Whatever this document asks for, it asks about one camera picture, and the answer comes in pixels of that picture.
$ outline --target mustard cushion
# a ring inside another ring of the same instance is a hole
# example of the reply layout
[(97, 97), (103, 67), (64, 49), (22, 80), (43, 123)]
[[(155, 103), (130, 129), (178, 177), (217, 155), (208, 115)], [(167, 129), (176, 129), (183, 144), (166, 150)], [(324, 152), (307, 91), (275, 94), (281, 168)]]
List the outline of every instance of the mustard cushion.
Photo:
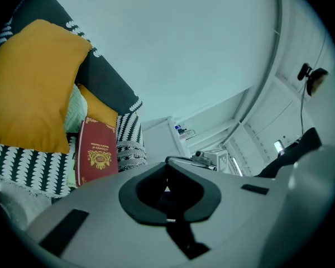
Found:
[(63, 123), (91, 44), (36, 20), (0, 47), (0, 144), (67, 154)]
[(81, 95), (83, 95), (84, 99), (87, 101), (87, 116), (115, 128), (117, 126), (118, 113), (101, 102), (83, 85), (79, 84), (78, 88)]

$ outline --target gold emblem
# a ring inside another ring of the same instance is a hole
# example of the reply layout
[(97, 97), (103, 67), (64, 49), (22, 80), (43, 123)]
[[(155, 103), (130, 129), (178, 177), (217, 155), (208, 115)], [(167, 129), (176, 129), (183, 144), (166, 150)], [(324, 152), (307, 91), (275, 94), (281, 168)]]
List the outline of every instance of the gold emblem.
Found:
[(116, 133), (116, 129), (113, 127), (113, 126), (110, 126), (110, 125), (108, 125), (108, 124), (106, 124), (107, 125), (107, 127), (109, 128), (109, 129), (111, 129), (112, 131), (113, 131), (113, 133)]
[(87, 124), (88, 122), (94, 122), (94, 123), (96, 123), (96, 122), (98, 122), (98, 121), (95, 120), (95, 119), (92, 119), (92, 118), (87, 117), (87, 118), (85, 119), (85, 124)]
[(97, 169), (102, 170), (107, 166), (110, 166), (112, 161), (112, 154), (102, 151), (88, 151), (88, 160), (90, 160), (90, 165), (96, 164)]

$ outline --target fluorescent light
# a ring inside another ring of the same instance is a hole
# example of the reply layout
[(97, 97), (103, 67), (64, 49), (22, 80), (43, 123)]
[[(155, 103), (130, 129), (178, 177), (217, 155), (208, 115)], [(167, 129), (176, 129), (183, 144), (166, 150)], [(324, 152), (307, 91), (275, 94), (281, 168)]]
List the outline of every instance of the fluorescent light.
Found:
[(274, 147), (276, 148), (278, 153), (284, 150), (284, 146), (280, 140), (274, 142)]
[(233, 160), (234, 164), (236, 165), (239, 174), (240, 174), (241, 176), (243, 176), (243, 175), (242, 175), (242, 172), (241, 172), (241, 170), (240, 170), (240, 167), (239, 167), (238, 164), (237, 164), (236, 158), (232, 158), (232, 160)]

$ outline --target red book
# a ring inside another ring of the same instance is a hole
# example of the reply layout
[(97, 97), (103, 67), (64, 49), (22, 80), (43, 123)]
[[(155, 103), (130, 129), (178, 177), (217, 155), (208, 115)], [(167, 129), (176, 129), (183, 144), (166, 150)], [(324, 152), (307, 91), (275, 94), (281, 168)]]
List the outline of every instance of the red book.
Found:
[(118, 173), (116, 129), (86, 117), (76, 142), (76, 184)]

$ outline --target white fabric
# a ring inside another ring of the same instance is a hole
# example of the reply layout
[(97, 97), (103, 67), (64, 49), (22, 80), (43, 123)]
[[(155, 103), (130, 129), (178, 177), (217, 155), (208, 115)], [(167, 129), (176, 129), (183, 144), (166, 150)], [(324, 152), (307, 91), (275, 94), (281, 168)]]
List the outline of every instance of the white fabric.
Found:
[(78, 133), (82, 121), (87, 116), (87, 101), (81, 95), (78, 87), (74, 84), (65, 122), (63, 124), (65, 133)]

